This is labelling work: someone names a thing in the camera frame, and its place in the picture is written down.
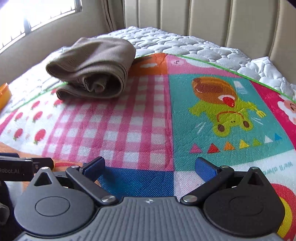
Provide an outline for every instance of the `green border line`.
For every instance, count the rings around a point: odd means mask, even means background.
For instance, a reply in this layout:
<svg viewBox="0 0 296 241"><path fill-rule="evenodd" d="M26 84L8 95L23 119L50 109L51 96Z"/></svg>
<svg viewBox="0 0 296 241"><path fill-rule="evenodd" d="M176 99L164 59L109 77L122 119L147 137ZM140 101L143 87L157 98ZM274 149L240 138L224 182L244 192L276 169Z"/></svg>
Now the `green border line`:
<svg viewBox="0 0 296 241"><path fill-rule="evenodd" d="M145 54L145 55L139 56L139 57L137 57L137 58L144 57L144 56L148 56L148 55L152 55L152 54L155 54L155 53ZM199 61L199 62L202 62L202 63L205 63L205 64L212 65L212 66L217 67L217 68L219 68L219 69L226 70L226 71L228 71L228 72L231 72L231 73L233 73L233 74L236 74L236 75L238 75L238 76L241 76L241 77L243 77L243 78L245 78L245 79L248 79L248 80L250 80L250 81L253 81L253 82L257 83L257 84L260 84L260 85L262 85L262 86L265 86L265 87L267 87L268 89L271 89L271 90L273 90L273 91L275 91L275 92L277 92L277 93L279 93L279 94L285 96L286 98L288 98L289 100L293 101L294 103L296 103L296 101L294 101L293 99L291 99L289 96L287 96L287 95L284 94L283 92L278 91L278 90L276 90L276 89L270 87L269 85L266 85L266 84L264 84L264 83L261 83L261 82L259 82L258 80L255 80L255 79L252 79L252 78L250 78L250 77L247 77L247 76L245 76L245 75L243 75L243 74L240 74L240 73L238 73L238 72L236 72L236 71L234 71L234 70L227 69L227 68L224 68L224 67L222 67L222 66L220 66L220 65L216 65L216 64L213 64L213 63L209 63L209 62L207 62L207 61L199 60L199 59L192 58L192 57L188 57L188 56L182 56L182 55L177 55L177 54L169 54L169 55L174 55L174 56L177 56L177 57L180 57L180 58L188 58L188 59L196 60L196 61Z"/></svg>
<svg viewBox="0 0 296 241"><path fill-rule="evenodd" d="M141 56L136 57L135 59L137 59L137 58L141 58L141 57L145 57L145 56L148 56L148 55L152 55L152 54L156 54L156 53L150 53L150 54L141 55ZM257 83L257 84L260 84L260 85L262 85L262 86L264 86L264 87L266 87L266 88L268 88L268 89L271 89L272 91L275 91L275 92L279 93L280 95L283 95L283 96L285 96L286 98L288 98L289 100L291 100L291 101L293 101L294 103L296 103L296 101L294 101L293 99L291 99L289 96L287 96L287 95L284 94L283 92L278 91L278 90L276 90L276 89L274 89L274 88L272 88L272 87L270 87L270 86L268 86L268 85L266 85L266 84L264 84L264 83L261 83L261 82L259 82L258 80L255 80L255 79L252 79L252 78L250 78L250 77L247 77L247 76L245 76L245 75L243 75L243 74L240 74L240 73L238 73L238 72L236 72L236 71L234 71L234 70L227 69L227 68L224 68L224 67L222 67L222 66L220 66L220 65L216 65L216 64L213 64L213 63L209 63L209 62L207 62L207 61L203 61L203 60L196 59L196 58L192 58L192 57L188 57L188 56L182 56L182 55L177 55L177 54L169 54L169 55L177 56L177 57L180 57L180 58L188 58L188 59L196 60L196 61L199 61L199 62L202 62L202 63L205 63L205 64L212 65L212 66L214 66L214 67L216 67L216 68L226 70L226 71L231 72L231 73L233 73L233 74L236 74L236 75L238 75L238 76L240 76L240 77L243 77L243 78L248 79L248 80L250 80L250 81L253 81L253 82ZM51 90L53 90L53 89L56 89L56 88L61 87L61 86L64 86L64 85L66 85L66 84L67 84L67 83L62 83L62 84L60 84L60 85L58 85L58 86L55 86L54 88L47 89L46 91L44 91L44 92L42 92L42 93L39 93L38 95L34 96L32 99L26 101L25 103L23 103L22 105L16 107L16 108L13 109L12 111L9 111L8 113L11 113L11 112L15 111L16 109L19 109L19 108L23 107L24 105L28 104L29 102L31 102L32 100L36 99L37 97L39 97L39 96L41 96L41 95L43 95L43 94L45 94L45 93L47 93L47 92L49 92L49 91L51 91Z"/></svg>
<svg viewBox="0 0 296 241"><path fill-rule="evenodd" d="M32 99L30 99L30 100L26 101L25 103L21 104L20 106L16 107L16 108L13 109L12 111L9 111L8 113L11 113L11 112L17 110L17 109L23 107L24 105L28 104L28 103L31 102L32 100L35 100L37 97L39 97L39 96L41 96L41 95L43 95L43 94L45 94L45 93L47 93L47 92L50 92L50 91L53 90L53 89L56 89L56 88L61 87L61 86L64 86L64 85L66 85L66 84L67 84L67 83L62 83L62 84L60 84L60 85L58 85L58 86L55 86L55 87L50 88L50 89L47 89L47 90L45 90L45 91L39 93L38 95L34 96Z"/></svg>

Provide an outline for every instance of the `folded towel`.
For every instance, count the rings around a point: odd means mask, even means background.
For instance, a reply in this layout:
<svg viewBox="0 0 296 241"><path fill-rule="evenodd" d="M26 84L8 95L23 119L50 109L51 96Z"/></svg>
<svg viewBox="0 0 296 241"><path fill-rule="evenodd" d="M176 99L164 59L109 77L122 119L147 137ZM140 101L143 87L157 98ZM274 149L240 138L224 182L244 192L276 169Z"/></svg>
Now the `folded towel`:
<svg viewBox="0 0 296 241"><path fill-rule="evenodd" d="M57 90L59 99L113 98L126 87L135 58L134 46L117 38L80 38L46 65L46 71L67 85Z"/></svg>

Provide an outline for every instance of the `beige headboard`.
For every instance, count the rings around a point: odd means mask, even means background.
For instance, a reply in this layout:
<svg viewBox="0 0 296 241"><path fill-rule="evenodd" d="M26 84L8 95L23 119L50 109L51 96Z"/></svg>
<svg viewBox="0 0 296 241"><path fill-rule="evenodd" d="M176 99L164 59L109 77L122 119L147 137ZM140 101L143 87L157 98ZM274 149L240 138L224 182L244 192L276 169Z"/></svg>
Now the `beige headboard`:
<svg viewBox="0 0 296 241"><path fill-rule="evenodd" d="M125 25L156 27L269 56L296 84L296 8L287 0L124 0Z"/></svg>

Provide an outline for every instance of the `orange container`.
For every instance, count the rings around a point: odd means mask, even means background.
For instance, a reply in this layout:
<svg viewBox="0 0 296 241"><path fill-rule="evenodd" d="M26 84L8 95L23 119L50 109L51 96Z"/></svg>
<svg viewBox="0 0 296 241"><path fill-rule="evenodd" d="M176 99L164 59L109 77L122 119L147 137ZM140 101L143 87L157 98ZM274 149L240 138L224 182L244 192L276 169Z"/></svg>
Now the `orange container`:
<svg viewBox="0 0 296 241"><path fill-rule="evenodd" d="M8 88L8 84L5 83L0 86L0 110L2 110L6 106L10 98L11 98L11 92Z"/></svg>

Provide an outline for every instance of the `metal screw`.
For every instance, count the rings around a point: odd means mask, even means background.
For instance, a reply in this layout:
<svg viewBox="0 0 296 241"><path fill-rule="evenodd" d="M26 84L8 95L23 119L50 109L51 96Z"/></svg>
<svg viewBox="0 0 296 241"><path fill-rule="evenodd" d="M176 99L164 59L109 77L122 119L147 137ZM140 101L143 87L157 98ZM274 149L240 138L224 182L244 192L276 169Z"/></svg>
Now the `metal screw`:
<svg viewBox="0 0 296 241"><path fill-rule="evenodd" d="M183 197L183 201L184 202L196 202L197 201L197 197L194 195L186 195Z"/></svg>
<svg viewBox="0 0 296 241"><path fill-rule="evenodd" d="M107 195L102 197L102 201L105 203L112 203L116 200L116 197L112 196L112 195Z"/></svg>

